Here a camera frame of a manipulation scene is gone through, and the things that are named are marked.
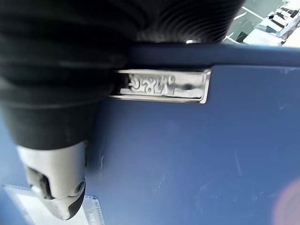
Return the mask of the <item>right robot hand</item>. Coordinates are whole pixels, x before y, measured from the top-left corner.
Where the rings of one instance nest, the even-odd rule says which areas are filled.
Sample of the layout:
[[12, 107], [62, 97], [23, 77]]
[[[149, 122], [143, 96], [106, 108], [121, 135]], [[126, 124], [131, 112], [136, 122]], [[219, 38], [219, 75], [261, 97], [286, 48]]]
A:
[[27, 183], [58, 219], [85, 195], [97, 103], [134, 42], [219, 43], [241, 0], [3, 0], [0, 109]]

